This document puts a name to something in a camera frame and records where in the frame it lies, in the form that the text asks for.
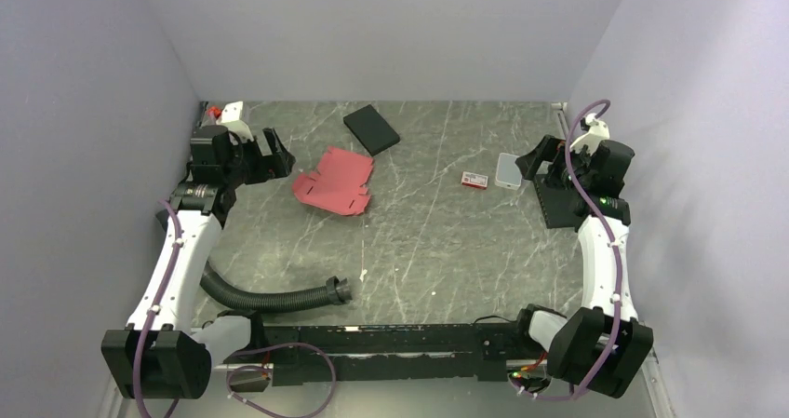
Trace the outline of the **red paper box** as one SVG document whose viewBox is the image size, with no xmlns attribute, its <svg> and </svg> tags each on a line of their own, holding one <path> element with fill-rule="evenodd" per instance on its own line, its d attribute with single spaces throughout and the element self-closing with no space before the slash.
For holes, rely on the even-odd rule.
<svg viewBox="0 0 789 418">
<path fill-rule="evenodd" d="M 315 170 L 299 174 L 292 192 L 302 204 L 341 216 L 361 215 L 370 200 L 373 168 L 372 157 L 329 146 Z"/>
</svg>

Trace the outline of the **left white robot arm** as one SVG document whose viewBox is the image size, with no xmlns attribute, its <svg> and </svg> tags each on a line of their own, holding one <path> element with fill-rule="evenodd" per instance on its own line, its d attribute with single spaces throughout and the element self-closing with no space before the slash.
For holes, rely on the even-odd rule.
<svg viewBox="0 0 789 418">
<path fill-rule="evenodd" d="M 166 236 L 149 284 L 121 330 L 108 330 L 100 350 L 124 398 L 200 398 L 215 366 L 232 353 L 260 359 L 267 336 L 240 315 L 191 328 L 208 257 L 219 241 L 241 185 L 287 177 L 294 156 L 275 130 L 258 139 L 238 127 L 199 128 L 190 139 L 187 175 L 164 204 Z"/>
</svg>

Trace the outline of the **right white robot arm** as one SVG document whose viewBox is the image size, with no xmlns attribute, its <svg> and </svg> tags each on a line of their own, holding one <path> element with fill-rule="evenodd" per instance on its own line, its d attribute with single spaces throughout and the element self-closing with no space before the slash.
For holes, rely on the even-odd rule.
<svg viewBox="0 0 789 418">
<path fill-rule="evenodd" d="M 632 223 L 621 197 L 634 150 L 610 139 L 567 151 L 544 136 L 515 161 L 532 183 L 545 225 L 571 228 L 582 251 L 582 304 L 570 317 L 528 306 L 513 345 L 523 357 L 547 356 L 549 376 L 576 394 L 620 398 L 649 354 L 654 334 L 640 322 L 629 289 L 626 244 Z"/>
</svg>

